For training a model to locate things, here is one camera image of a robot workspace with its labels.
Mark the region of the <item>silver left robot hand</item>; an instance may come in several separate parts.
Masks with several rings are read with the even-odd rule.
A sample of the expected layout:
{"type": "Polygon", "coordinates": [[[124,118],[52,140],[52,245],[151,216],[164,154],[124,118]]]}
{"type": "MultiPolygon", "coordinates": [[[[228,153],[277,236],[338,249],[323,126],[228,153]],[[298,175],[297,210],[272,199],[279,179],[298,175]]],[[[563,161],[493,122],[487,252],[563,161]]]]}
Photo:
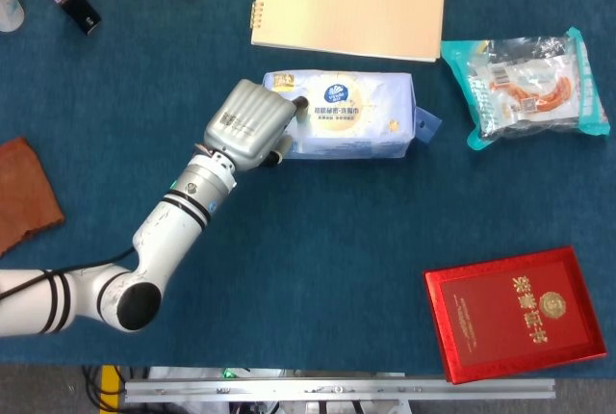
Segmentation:
{"type": "Polygon", "coordinates": [[[308,105],[304,96],[289,100],[242,79],[207,124],[203,144],[238,171],[276,166],[293,144],[288,125],[306,117],[308,105]]]}

